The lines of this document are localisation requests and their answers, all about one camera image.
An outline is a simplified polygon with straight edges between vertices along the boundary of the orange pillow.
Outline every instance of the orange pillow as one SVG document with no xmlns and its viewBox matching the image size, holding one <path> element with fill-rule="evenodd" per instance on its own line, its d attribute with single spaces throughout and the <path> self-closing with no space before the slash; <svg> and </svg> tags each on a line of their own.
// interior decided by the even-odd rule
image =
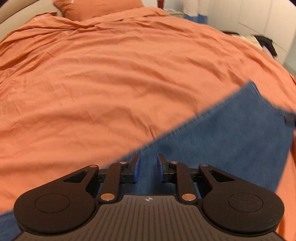
<svg viewBox="0 0 296 241">
<path fill-rule="evenodd" d="M 65 18 L 83 21 L 102 15 L 143 7 L 141 0 L 54 0 Z"/>
</svg>

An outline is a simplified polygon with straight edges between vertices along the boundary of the beige headboard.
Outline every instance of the beige headboard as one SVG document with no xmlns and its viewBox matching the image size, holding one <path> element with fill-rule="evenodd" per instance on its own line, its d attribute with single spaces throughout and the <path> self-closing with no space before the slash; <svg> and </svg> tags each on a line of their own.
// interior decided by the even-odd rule
<svg viewBox="0 0 296 241">
<path fill-rule="evenodd" d="M 8 0 L 0 8 L 0 41 L 34 16 L 45 12 L 57 12 L 62 17 L 53 0 Z"/>
</svg>

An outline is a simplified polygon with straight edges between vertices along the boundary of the gray ribbed panel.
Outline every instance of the gray ribbed panel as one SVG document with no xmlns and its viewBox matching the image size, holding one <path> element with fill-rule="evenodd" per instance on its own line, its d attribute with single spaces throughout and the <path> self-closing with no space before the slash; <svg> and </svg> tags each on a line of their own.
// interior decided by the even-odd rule
<svg viewBox="0 0 296 241">
<path fill-rule="evenodd" d="M 101 206 L 85 226 L 68 234 L 41 237 L 23 233 L 15 241 L 276 241 L 275 233 L 237 237 L 211 226 L 199 209 L 174 196 L 125 195 L 121 202 Z"/>
</svg>

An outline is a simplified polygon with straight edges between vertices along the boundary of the orange blanket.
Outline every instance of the orange blanket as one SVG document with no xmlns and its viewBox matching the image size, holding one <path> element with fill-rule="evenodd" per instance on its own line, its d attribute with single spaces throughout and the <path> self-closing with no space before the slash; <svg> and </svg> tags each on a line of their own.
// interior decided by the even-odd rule
<svg viewBox="0 0 296 241">
<path fill-rule="evenodd" d="M 0 43 L 0 213 L 90 163 L 105 166 L 248 80 L 296 112 L 296 80 L 241 39 L 140 8 L 72 22 L 32 20 Z M 279 233 L 296 240 L 296 143 L 278 187 Z"/>
</svg>

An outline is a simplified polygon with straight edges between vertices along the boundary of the denim fabric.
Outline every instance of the denim fabric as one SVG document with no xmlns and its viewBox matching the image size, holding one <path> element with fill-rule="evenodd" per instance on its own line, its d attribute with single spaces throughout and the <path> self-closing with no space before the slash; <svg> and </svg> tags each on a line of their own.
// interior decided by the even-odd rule
<svg viewBox="0 0 296 241">
<path fill-rule="evenodd" d="M 172 184 L 162 184 L 156 156 L 198 168 L 210 164 L 249 182 L 275 191 L 280 180 L 294 128 L 272 107 L 253 82 L 209 111 L 137 150 L 141 170 L 138 183 L 125 184 L 124 194 L 173 194 Z M 129 161 L 131 153 L 121 161 Z M 0 217 L 0 240 L 19 234 L 13 213 Z"/>
</svg>

